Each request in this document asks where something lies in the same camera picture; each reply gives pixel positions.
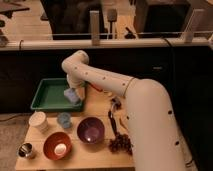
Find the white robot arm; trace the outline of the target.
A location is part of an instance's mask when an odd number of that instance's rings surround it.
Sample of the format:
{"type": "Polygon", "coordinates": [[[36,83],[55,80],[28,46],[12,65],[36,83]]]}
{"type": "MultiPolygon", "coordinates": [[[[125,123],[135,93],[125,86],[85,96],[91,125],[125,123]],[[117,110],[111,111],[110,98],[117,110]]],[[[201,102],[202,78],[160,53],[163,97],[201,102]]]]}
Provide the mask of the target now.
{"type": "Polygon", "coordinates": [[[72,88],[87,81],[125,99],[135,171],[186,171],[173,107],[162,84],[91,67],[82,50],[66,58],[62,69],[72,88]]]}

